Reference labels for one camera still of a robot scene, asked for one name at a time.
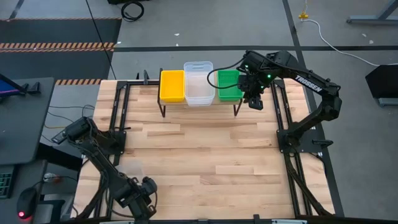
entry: computer mouse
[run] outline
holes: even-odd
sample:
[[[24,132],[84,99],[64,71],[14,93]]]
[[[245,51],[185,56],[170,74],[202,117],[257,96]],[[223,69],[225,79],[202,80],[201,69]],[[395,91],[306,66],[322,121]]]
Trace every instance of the computer mouse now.
[[[36,189],[34,187],[26,188],[21,192],[17,201],[17,214],[21,219],[29,218],[35,212]]]

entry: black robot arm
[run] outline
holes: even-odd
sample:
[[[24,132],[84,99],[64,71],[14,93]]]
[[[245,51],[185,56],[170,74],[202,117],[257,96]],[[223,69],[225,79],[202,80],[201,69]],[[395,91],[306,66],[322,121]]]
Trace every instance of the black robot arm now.
[[[151,178],[144,177],[141,185],[138,185],[137,178],[129,178],[126,174],[119,172],[105,157],[103,147],[124,147],[113,131],[100,131],[92,119],[82,117],[65,128],[63,137],[86,155],[105,179],[105,183],[101,184],[96,196],[76,219],[90,216],[95,204],[98,203],[98,197],[106,188],[109,188],[110,196],[122,208],[130,209],[135,220],[148,220],[156,213],[155,207],[149,205],[151,203],[149,196],[157,191],[156,183]]]
[[[238,68],[240,75],[238,88],[244,92],[244,102],[250,108],[262,109],[261,94],[276,78],[291,78],[322,96],[318,108],[300,122],[293,122],[288,130],[281,133],[287,145],[297,147],[304,132],[321,121],[331,121],[339,116],[341,99],[338,97],[340,86],[324,79],[311,70],[302,68],[297,59],[287,51],[263,56],[252,50],[246,51]]]

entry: gray floor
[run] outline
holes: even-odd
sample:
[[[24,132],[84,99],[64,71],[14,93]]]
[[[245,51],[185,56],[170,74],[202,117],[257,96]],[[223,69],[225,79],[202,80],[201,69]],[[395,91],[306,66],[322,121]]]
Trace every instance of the gray floor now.
[[[301,23],[298,19],[303,2],[289,0],[300,44],[324,46],[316,25]],[[386,2],[388,0],[308,0],[308,13],[321,24],[324,38],[333,45],[397,45],[397,27],[345,23],[352,14],[377,14]],[[8,18],[16,3],[17,0],[2,1],[0,19]],[[89,3],[95,17],[119,17],[117,6],[108,5],[106,0],[89,0]],[[293,45],[282,1],[151,0],[143,5],[146,11],[141,20],[123,21],[118,47]],[[25,0],[17,15],[35,18],[89,16],[81,0]],[[243,53],[118,52],[113,55],[112,65],[118,79],[132,79],[144,69],[151,78],[157,78],[160,67],[182,69],[183,63],[199,60],[210,60],[215,67],[221,67],[235,63]],[[374,63],[398,62],[396,51],[351,53]],[[374,67],[336,52],[304,52],[303,55],[308,68],[342,86],[341,115],[335,121],[323,123],[323,127],[326,137],[335,142],[330,154],[345,215],[398,220],[398,175],[394,174],[398,169],[394,162],[398,156],[395,150],[398,108],[380,108],[372,99],[364,77]],[[94,105],[97,92],[98,86],[57,86],[52,105]],[[81,110],[51,111],[70,119],[81,116]],[[64,126],[68,121],[48,116],[46,124]],[[57,131],[45,129],[43,134],[50,138]],[[76,153],[75,149],[60,147]],[[58,168],[51,169],[73,175],[69,170]],[[66,184],[63,187],[66,191],[73,188],[72,183]]]

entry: white translucent bin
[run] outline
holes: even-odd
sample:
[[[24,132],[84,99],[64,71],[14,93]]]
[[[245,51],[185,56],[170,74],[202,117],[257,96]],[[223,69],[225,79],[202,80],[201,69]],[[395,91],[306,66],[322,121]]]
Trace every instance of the white translucent bin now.
[[[187,62],[185,71],[185,99],[189,106],[210,106],[216,91],[207,82],[207,74],[212,71],[211,62]],[[214,73],[209,77],[215,84]]]

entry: black and orange tape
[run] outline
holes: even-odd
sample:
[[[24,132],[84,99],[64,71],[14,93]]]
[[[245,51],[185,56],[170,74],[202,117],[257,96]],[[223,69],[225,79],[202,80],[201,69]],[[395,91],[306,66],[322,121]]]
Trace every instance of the black and orange tape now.
[[[21,20],[88,20],[91,17],[80,17],[80,18],[14,18],[14,19],[0,19],[0,21],[21,21]],[[94,19],[122,19],[121,17],[97,17]]]
[[[113,51],[114,43],[75,42],[75,43],[0,43],[1,52],[84,52]]]
[[[55,85],[99,85],[101,80],[100,78],[57,80]]]

